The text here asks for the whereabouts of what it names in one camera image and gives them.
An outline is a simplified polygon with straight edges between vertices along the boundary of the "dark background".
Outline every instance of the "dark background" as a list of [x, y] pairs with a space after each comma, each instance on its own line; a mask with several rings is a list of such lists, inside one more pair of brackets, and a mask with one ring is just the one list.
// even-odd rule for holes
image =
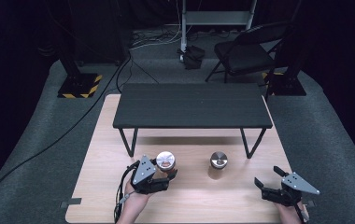
[[[229, 1], [223, 8], [203, 1], [201, 9], [249, 6], [249, 1]], [[199, 2], [188, 1], [188, 9], [197, 9]], [[259, 0], [253, 25], [291, 18], [297, 2]], [[170, 15], [176, 9], [163, 0], [129, 3], [133, 28], [174, 20]], [[68, 1], [49, 0], [47, 4], [53, 17], [70, 29]], [[48, 37], [46, 15], [42, 1], [0, 0], [0, 169], [36, 108], [50, 66], [58, 60]], [[280, 59], [290, 67], [300, 67], [321, 85], [355, 144], [355, 1], [306, 0], [295, 19], [300, 29]], [[73, 54], [75, 41], [64, 32], [62, 37]]]

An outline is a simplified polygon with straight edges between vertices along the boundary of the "black table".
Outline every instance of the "black table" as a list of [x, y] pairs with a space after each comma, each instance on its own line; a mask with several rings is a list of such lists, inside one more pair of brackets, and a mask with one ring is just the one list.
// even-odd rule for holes
[[[125, 84], [113, 128], [130, 157], [137, 131], [147, 129], [240, 129], [250, 159], [273, 123], [256, 83]], [[134, 129], [131, 148], [123, 129]], [[262, 129], [249, 152], [244, 129]]]

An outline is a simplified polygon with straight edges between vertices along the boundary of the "chair leg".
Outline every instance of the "chair leg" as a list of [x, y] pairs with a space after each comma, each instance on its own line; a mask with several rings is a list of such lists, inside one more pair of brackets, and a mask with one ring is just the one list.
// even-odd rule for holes
[[209, 78], [215, 74], [216, 70], [219, 68], [221, 62], [219, 61], [216, 66], [213, 68], [212, 72], [210, 72], [209, 76], [207, 76], [207, 78], [205, 79], [205, 82], [208, 82], [209, 81]]

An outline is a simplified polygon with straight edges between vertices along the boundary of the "wooden table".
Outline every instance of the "wooden table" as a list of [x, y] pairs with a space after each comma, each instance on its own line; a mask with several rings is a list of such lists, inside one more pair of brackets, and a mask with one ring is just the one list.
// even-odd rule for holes
[[[72, 195], [81, 202], [69, 205], [65, 216], [68, 223], [113, 223], [116, 191], [126, 166], [144, 154], [155, 158], [162, 151], [175, 155], [177, 177], [167, 191], [151, 197], [136, 222], [279, 222], [274, 205], [262, 200], [254, 185], [256, 176], [266, 187], [279, 189], [281, 179], [273, 172], [274, 165], [291, 172], [275, 128], [265, 133], [250, 160], [242, 149], [241, 133], [235, 129], [142, 129], [131, 158], [119, 130], [111, 125], [119, 100], [119, 95], [108, 95], [104, 102]], [[249, 147], [259, 132], [246, 131]], [[229, 159], [219, 179], [209, 176], [209, 159], [215, 151], [223, 151]]]

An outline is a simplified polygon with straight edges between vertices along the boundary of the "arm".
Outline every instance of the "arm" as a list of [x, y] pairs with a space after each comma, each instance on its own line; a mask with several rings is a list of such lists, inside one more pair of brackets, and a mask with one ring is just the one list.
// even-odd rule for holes
[[[134, 192], [134, 188], [131, 183], [128, 181], [125, 185], [125, 194]], [[132, 224], [135, 223], [139, 214], [143, 211], [146, 204], [149, 201], [149, 198], [152, 194], [139, 194], [132, 193], [130, 197], [125, 201], [123, 209], [120, 215], [120, 219], [117, 224]]]
[[[287, 207], [280, 203], [274, 203], [274, 205], [279, 211], [280, 220], [283, 224], [302, 224], [294, 206]], [[300, 210], [304, 209], [302, 202], [299, 202], [297, 205], [299, 205]]]

